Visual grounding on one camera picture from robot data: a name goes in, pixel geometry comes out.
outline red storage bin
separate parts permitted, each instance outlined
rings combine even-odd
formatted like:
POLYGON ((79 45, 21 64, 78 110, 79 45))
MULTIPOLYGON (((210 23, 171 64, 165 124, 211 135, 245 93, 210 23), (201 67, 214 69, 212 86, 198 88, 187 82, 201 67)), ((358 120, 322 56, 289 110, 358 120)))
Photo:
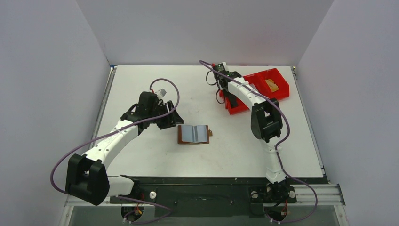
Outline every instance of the red storage bin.
MULTIPOLYGON (((253 84, 259 93, 267 96, 268 98, 276 98, 278 100, 281 100, 289 97, 289 84, 287 83, 287 81, 285 81, 277 68, 272 68, 255 74, 246 75, 243 78, 245 81, 248 81, 249 84, 253 84), (278 86, 279 90, 272 92, 266 82, 267 79, 272 79, 274 84, 278 86)), ((224 98, 222 92, 219 93, 219 96, 221 98, 224 98)), ((231 108, 229 99, 226 99, 224 107, 229 111, 230 114, 237 114, 248 110, 247 106, 245 106, 245 104, 241 100, 237 99, 237 103, 237 107, 231 108)))

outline screw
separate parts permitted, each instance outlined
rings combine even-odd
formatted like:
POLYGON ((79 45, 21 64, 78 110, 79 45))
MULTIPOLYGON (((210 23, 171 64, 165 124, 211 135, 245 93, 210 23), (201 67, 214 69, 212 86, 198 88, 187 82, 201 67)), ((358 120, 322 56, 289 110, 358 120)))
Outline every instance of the screw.
POLYGON ((256 192, 256 191, 253 191, 253 192, 251 192, 251 197, 253 198, 253 199, 257 199, 258 198, 258 192, 256 192))
POLYGON ((155 199, 155 197, 157 197, 157 193, 156 192, 150 192, 150 199, 155 199))
POLYGON ((291 198, 291 199, 293 199, 293 198, 295 198, 295 192, 294 191, 289 191, 289 197, 291 198))

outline white wall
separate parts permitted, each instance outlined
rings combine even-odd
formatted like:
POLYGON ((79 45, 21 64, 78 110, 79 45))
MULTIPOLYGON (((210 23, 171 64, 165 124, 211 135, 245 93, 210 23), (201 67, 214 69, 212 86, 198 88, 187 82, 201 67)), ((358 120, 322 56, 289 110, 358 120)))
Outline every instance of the white wall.
POLYGON ((74 0, 0 2, 0 225, 58 224, 50 171, 89 139, 108 73, 74 0))
POLYGON ((296 65, 333 0, 77 0, 112 64, 296 65))
POLYGON ((397 225, 399 2, 335 0, 298 65, 326 173, 352 226, 397 225))

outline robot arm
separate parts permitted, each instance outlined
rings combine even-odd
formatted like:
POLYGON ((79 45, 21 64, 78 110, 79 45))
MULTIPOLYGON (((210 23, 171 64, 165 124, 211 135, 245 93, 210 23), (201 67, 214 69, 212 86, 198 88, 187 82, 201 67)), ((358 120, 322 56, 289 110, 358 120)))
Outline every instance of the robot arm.
MULTIPOLYGON (((279 183, 285 180, 286 175, 282 172, 277 152, 272 146, 268 145, 271 138, 280 137, 281 135, 283 126, 281 114, 264 98, 255 95, 252 91, 256 93, 257 91, 250 87, 248 82, 238 72, 230 72, 225 62, 212 65, 212 68, 241 83, 240 85, 214 72, 215 79, 219 88, 223 91, 223 95, 226 98, 240 99, 251 110, 251 130, 254 136, 260 140, 266 156, 266 178, 271 183, 279 183)), ((279 107, 276 99, 273 98, 271 101, 279 107)))
POLYGON ((157 124, 159 129, 166 129, 184 123, 177 112, 173 111, 166 117, 123 129, 133 122, 169 112, 174 106, 171 101, 163 102, 165 94, 164 89, 156 93, 141 93, 138 104, 124 113, 112 129, 113 135, 83 155, 74 154, 68 161, 65 191, 93 205, 99 205, 108 196, 130 194, 134 181, 124 176, 109 177, 106 170, 119 152, 150 124, 157 124))

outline white table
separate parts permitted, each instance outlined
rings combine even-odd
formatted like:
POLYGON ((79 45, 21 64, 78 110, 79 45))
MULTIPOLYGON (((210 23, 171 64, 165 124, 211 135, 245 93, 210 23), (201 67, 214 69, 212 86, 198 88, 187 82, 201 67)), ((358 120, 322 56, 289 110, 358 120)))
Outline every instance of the white table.
MULTIPOLYGON (((241 75, 264 71, 273 66, 229 66, 241 75)), ((288 66, 277 69, 290 85, 290 97, 280 101, 280 108, 291 126, 291 136, 282 144, 284 167, 294 177, 322 177, 320 163, 306 120, 295 80, 288 66)), ((265 155, 250 129, 250 111, 229 115, 216 102, 216 87, 205 82, 203 66, 119 65, 110 89, 98 135, 108 133, 119 117, 156 78, 172 80, 180 91, 177 112, 188 125, 209 125, 213 131, 210 144, 178 145, 177 129, 159 130, 151 125, 130 142, 110 164, 108 175, 160 177, 265 177, 265 155)), ((165 100, 176 103, 174 88, 164 81, 154 85, 164 88, 165 100)), ((286 134, 283 126, 282 137, 286 134)), ((271 140, 275 144, 278 138, 271 140)))

